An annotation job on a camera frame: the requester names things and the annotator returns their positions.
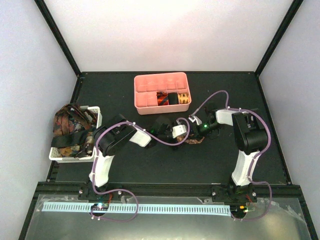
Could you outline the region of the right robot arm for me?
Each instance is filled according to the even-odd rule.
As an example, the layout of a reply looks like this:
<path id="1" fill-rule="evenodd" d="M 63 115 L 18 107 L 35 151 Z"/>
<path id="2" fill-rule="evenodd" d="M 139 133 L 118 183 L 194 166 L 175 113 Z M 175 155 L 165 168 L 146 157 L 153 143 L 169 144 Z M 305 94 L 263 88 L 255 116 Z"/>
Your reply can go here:
<path id="1" fill-rule="evenodd" d="M 233 127 L 238 156 L 227 185 L 227 195 L 234 202 L 240 201 L 254 183 L 253 173 L 259 157 L 271 145 L 268 126 L 257 112 L 230 107 L 210 111 L 205 122 L 194 115 L 189 120 L 195 122 L 197 135 L 202 137 L 222 125 Z"/>

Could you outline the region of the pink divided organizer box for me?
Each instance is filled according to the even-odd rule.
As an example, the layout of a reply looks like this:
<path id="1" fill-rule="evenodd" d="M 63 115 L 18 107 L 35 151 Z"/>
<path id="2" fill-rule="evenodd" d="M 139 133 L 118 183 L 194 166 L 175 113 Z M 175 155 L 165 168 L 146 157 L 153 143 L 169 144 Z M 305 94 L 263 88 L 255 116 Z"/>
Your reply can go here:
<path id="1" fill-rule="evenodd" d="M 188 78 L 184 72 L 137 75 L 134 78 L 134 106 L 140 115 L 186 112 L 192 102 Z M 157 92 L 188 93 L 188 104 L 158 106 Z"/>

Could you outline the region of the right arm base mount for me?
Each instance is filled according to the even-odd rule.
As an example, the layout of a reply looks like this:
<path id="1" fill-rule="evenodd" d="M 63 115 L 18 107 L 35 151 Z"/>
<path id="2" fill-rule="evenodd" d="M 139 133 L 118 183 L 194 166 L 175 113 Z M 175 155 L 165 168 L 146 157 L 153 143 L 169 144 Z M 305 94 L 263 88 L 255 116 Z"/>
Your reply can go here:
<path id="1" fill-rule="evenodd" d="M 213 202 L 228 205 L 231 216 L 242 220 L 249 212 L 256 210 L 257 198 L 253 193 L 252 184 L 235 186 L 230 183 L 214 185 L 211 195 Z"/>

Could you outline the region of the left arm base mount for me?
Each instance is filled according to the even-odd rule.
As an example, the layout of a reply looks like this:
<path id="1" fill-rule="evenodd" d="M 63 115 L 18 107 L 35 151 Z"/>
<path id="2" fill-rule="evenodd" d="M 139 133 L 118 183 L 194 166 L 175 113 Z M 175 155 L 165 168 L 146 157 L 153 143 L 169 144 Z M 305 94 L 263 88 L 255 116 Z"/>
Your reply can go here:
<path id="1" fill-rule="evenodd" d="M 92 204 L 89 207 L 89 214 L 93 214 L 96 217 L 101 217 L 107 210 L 109 210 L 111 204 L 120 203 L 122 197 L 122 191 L 111 192 L 108 194 L 98 194 L 93 190 L 92 183 L 83 184 L 80 187 L 78 193 L 78 200 L 87 201 Z"/>

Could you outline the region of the brown floral tie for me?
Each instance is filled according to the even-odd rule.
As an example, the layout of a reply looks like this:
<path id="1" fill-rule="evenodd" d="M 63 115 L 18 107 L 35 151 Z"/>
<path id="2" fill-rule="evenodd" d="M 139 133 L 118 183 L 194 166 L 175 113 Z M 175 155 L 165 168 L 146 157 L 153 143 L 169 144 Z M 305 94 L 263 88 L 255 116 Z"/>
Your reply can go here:
<path id="1" fill-rule="evenodd" d="M 183 143 L 189 144 L 189 145 L 196 145 L 196 144 L 201 144 L 205 139 L 204 136 L 189 134 L 188 138 L 186 140 L 184 140 L 186 138 L 186 136 L 187 136 L 186 134 L 177 136 L 176 137 L 177 142 L 178 143 L 183 142 Z"/>

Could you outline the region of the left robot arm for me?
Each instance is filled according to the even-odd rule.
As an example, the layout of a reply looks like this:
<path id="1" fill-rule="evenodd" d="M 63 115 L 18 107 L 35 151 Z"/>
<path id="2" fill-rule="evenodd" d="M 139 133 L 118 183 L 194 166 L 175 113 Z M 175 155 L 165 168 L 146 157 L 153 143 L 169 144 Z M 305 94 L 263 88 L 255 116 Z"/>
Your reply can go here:
<path id="1" fill-rule="evenodd" d="M 187 141 L 190 130 L 188 120 L 183 117 L 171 122 L 161 115 L 149 129 L 145 129 L 128 121 L 122 114 L 114 116 L 106 125 L 93 132 L 95 157 L 89 174 L 93 183 L 89 193 L 97 200 L 107 195 L 108 188 L 105 184 L 109 181 L 112 161 L 127 143 L 146 148 L 155 140 L 175 147 Z"/>

